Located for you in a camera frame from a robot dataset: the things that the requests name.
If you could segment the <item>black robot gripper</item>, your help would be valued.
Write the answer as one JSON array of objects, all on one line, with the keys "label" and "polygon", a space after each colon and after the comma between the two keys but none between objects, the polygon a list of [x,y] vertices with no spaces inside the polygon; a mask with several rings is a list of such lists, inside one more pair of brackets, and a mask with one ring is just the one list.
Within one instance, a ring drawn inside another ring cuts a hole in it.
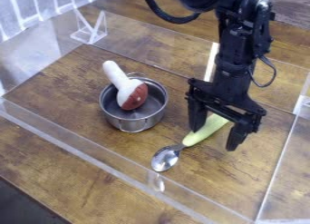
[{"label": "black robot gripper", "polygon": [[190,129],[196,132],[206,123],[207,111],[230,121],[234,127],[226,142],[226,150],[234,151],[247,135],[258,132],[265,108],[249,95],[255,61],[230,62],[215,56],[215,73],[211,82],[190,78],[187,91],[187,114]]}]

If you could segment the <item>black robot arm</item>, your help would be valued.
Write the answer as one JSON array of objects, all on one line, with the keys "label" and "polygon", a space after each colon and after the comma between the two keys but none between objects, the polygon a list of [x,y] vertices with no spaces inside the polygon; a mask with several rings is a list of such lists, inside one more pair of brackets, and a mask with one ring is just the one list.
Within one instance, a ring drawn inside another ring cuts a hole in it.
[{"label": "black robot arm", "polygon": [[247,135],[257,132],[266,116],[265,108],[251,99],[249,89],[255,63],[265,61],[273,37],[269,21],[274,18],[270,0],[180,0],[195,12],[214,10],[218,18],[219,52],[211,82],[191,78],[187,92],[190,129],[202,127],[212,112],[234,122],[226,149],[234,151]]}]

